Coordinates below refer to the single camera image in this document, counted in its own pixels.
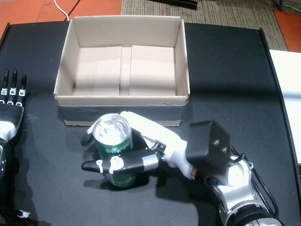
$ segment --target robotic hand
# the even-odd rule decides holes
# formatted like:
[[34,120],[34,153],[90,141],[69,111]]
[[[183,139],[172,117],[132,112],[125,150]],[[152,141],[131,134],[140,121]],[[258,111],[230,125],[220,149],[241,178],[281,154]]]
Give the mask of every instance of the robotic hand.
[[27,78],[25,74],[22,76],[21,86],[17,93],[17,76],[18,72],[14,70],[9,90],[9,71],[5,71],[0,96],[0,180],[4,176],[10,152],[8,142],[17,134],[24,112]]
[[[102,161],[87,161],[82,169],[103,174],[127,174],[159,167],[165,161],[189,179],[203,178],[220,200],[224,226],[280,226],[277,205],[273,213],[252,178],[253,164],[230,145],[229,135],[214,121],[190,126],[188,141],[169,129],[132,112],[122,112],[131,128],[139,131],[148,148],[121,153]],[[114,159],[119,159],[110,170]]]

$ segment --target open cardboard box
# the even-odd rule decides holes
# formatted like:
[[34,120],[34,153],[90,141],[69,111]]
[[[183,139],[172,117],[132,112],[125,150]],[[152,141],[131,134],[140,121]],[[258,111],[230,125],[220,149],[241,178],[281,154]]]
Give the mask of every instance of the open cardboard box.
[[133,111],[178,126],[190,95],[184,22],[173,16],[70,21],[54,96],[66,125]]

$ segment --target green can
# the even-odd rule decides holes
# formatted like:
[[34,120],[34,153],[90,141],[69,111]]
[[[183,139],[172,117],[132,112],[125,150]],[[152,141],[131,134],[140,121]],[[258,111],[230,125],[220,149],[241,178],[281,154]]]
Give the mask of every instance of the green can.
[[[102,159],[109,159],[120,153],[130,152],[133,148],[132,129],[127,119],[120,114],[105,114],[95,123],[93,136]],[[136,174],[106,175],[116,187],[131,187]]]

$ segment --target black tabletop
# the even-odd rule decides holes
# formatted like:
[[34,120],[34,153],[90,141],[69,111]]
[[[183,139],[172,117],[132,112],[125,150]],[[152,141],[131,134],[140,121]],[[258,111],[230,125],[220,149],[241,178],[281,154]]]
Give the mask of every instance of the black tabletop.
[[[175,170],[141,175],[139,186],[116,190],[81,170],[95,158],[79,140],[87,128],[65,126],[53,97],[68,22],[12,25],[0,70],[28,75],[24,126],[15,147],[15,207],[41,225],[220,225],[208,188]],[[299,181],[281,98],[258,30],[186,24],[191,97],[183,122],[217,120],[247,154],[279,205],[287,226],[301,225]]]

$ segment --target gray carpet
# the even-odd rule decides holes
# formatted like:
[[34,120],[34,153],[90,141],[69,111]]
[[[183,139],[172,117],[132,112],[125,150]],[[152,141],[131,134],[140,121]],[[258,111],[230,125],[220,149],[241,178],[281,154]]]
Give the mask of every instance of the gray carpet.
[[[301,0],[285,0],[294,7]],[[148,0],[123,0],[122,15],[180,16],[185,22],[215,24],[243,28],[263,28],[270,49],[287,50],[273,10],[272,0],[198,0],[198,9],[191,10]]]

